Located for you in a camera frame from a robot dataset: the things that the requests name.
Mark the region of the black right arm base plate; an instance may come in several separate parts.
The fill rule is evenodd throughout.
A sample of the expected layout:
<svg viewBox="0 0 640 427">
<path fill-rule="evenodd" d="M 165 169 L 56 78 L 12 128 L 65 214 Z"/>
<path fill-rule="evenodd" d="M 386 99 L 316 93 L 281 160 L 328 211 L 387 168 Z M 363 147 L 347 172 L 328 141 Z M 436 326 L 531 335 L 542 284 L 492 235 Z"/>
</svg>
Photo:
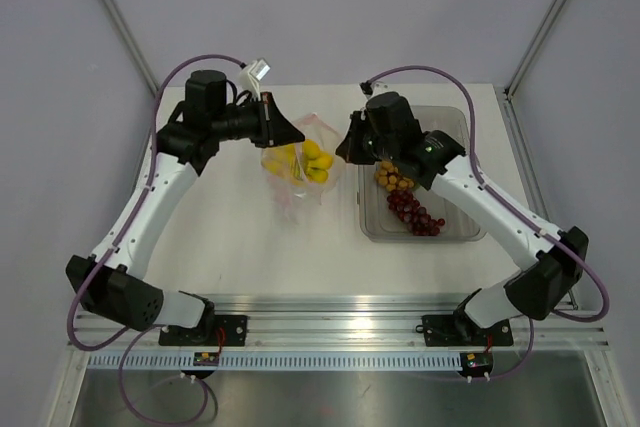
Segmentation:
<svg viewBox="0 0 640 427">
<path fill-rule="evenodd" d="M 514 345 L 511 325 L 500 321 L 490 328 L 465 324 L 454 314 L 431 314 L 421 317 L 414 327 L 427 347 L 510 347 Z"/>
</svg>

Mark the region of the clear red-dotted zip bag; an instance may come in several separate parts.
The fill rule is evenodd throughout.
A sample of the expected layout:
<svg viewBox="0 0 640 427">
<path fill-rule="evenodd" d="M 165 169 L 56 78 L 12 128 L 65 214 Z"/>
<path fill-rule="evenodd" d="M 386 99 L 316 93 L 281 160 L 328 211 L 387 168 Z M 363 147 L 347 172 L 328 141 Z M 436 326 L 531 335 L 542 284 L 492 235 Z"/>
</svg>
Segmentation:
<svg viewBox="0 0 640 427">
<path fill-rule="evenodd" d="M 341 141 L 339 132 L 316 113 L 293 125 L 304 134 L 304 141 L 264 149 L 261 167 L 281 217 L 297 222 L 338 184 L 346 163 L 335 153 Z"/>
</svg>

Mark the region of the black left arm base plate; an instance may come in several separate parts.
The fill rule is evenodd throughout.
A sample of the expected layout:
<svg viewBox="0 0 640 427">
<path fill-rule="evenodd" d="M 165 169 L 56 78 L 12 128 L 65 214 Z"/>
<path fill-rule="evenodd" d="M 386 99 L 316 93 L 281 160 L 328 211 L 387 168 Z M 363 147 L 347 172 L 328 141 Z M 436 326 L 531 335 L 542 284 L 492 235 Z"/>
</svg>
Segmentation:
<svg viewBox="0 0 640 427">
<path fill-rule="evenodd" d="M 163 347 L 243 347 L 246 343 L 248 317 L 236 314 L 210 314 L 196 327 L 170 326 L 159 334 Z"/>
</svg>

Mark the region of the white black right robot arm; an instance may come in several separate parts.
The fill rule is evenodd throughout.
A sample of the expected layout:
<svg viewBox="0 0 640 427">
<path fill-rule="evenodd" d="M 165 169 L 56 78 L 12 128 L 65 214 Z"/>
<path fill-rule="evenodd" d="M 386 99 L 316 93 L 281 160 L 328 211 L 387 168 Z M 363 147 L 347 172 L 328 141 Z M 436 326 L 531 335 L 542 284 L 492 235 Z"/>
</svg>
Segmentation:
<svg viewBox="0 0 640 427">
<path fill-rule="evenodd" d="M 482 178 L 462 144 L 441 130 L 425 131 L 396 92 L 370 98 L 350 115 L 336 149 L 348 164 L 389 161 L 420 187 L 460 208 L 503 248 L 518 271 L 479 288 L 451 314 L 456 336 L 478 342 L 498 323 L 520 316 L 545 319 L 580 280 L 589 239 L 525 209 Z"/>
</svg>

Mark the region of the yellow banana bunch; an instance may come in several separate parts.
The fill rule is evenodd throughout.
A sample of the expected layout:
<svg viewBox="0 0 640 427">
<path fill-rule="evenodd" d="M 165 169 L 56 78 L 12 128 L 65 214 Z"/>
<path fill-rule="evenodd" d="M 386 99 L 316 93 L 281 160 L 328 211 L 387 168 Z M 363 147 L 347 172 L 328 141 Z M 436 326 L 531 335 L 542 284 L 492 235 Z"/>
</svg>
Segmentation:
<svg viewBox="0 0 640 427">
<path fill-rule="evenodd" d="M 293 185 L 305 183 L 325 184 L 334 157 L 325 152 L 313 140 L 266 149 L 261 159 L 262 167 Z"/>
</svg>

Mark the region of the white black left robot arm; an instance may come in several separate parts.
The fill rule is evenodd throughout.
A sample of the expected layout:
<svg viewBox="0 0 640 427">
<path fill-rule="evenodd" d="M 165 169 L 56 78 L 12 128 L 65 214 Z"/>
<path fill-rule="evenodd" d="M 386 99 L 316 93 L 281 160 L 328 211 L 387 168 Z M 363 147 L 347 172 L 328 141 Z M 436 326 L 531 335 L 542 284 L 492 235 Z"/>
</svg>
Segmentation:
<svg viewBox="0 0 640 427">
<path fill-rule="evenodd" d="M 156 247 L 182 197 L 201 176 L 221 143 L 247 139 L 265 149 L 304 141 L 260 89 L 264 60 L 244 67 L 239 84 L 247 99 L 227 99 L 229 81 L 215 70 L 191 73 L 185 97 L 152 137 L 149 171 L 103 240 L 86 257 L 73 256 L 66 274 L 76 293 L 72 307 L 138 332 L 162 326 L 178 345 L 203 345 L 216 335 L 213 302 L 145 282 Z"/>
</svg>

